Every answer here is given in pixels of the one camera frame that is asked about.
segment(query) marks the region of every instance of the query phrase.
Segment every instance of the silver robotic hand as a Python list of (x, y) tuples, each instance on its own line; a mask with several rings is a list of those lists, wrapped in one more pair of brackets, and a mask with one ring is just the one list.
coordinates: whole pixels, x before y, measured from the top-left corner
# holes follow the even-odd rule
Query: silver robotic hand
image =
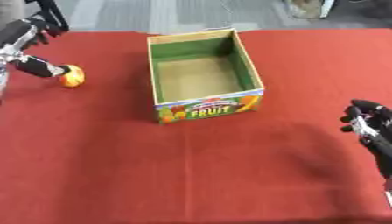
[(6, 70), (8, 63), (18, 70), (39, 77), (53, 77), (69, 72), (67, 66), (54, 66), (43, 59), (23, 53), (30, 46), (48, 44), (47, 35), (56, 38), (61, 33), (62, 30), (56, 25), (37, 18), (16, 20), (0, 31), (0, 96), (9, 78)]
[(375, 156), (381, 175), (392, 178), (392, 111), (373, 101), (352, 100), (346, 115), (341, 117), (349, 125), (342, 131), (353, 131), (360, 143)]

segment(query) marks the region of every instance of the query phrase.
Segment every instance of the fruit box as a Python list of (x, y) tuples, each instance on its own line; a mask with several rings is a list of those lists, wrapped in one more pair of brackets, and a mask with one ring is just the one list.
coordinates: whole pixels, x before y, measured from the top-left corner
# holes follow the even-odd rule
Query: fruit box
[(257, 109), (264, 85), (235, 30), (148, 38), (161, 123)]

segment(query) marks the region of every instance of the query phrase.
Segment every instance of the table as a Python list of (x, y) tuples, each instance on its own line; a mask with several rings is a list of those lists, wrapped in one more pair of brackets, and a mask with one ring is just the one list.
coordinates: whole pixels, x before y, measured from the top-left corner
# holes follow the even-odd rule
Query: table
[(372, 156), (338, 121), (354, 97), (392, 105), (391, 30), (241, 33), (267, 88), (260, 111), (165, 126), (146, 38), (69, 33), (28, 52), (87, 82), (12, 74), (2, 224), (391, 221)]

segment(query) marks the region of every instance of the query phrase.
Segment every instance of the box bottom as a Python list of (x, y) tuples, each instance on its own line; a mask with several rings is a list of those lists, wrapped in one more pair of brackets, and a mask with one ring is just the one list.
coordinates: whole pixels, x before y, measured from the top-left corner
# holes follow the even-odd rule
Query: box bottom
[(243, 90), (228, 57), (165, 60), (157, 69), (165, 102)]

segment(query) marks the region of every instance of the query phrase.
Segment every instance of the fruit graphic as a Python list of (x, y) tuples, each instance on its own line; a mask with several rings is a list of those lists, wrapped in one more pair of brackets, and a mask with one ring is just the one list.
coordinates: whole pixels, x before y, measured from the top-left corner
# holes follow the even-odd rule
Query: fruit graphic
[(172, 122), (172, 120), (174, 120), (174, 117), (166, 115), (166, 116), (162, 116), (161, 120), (164, 123), (170, 123)]
[(174, 120), (174, 114), (167, 107), (162, 107), (159, 110), (159, 117), (161, 118), (161, 121), (164, 123), (170, 123), (172, 120)]
[(243, 104), (243, 106), (241, 108), (238, 108), (236, 112), (254, 109), (259, 99), (260, 95), (245, 95), (240, 99), (240, 104)]
[(173, 112), (173, 114), (176, 114), (177, 112), (184, 112), (185, 110), (186, 110), (186, 107), (184, 107), (184, 105), (178, 105), (178, 106), (171, 107), (171, 112)]
[(176, 118), (179, 119), (179, 120), (186, 119), (186, 112), (184, 112), (184, 111), (179, 111), (179, 112), (177, 112), (177, 113), (174, 115), (174, 117), (176, 117)]

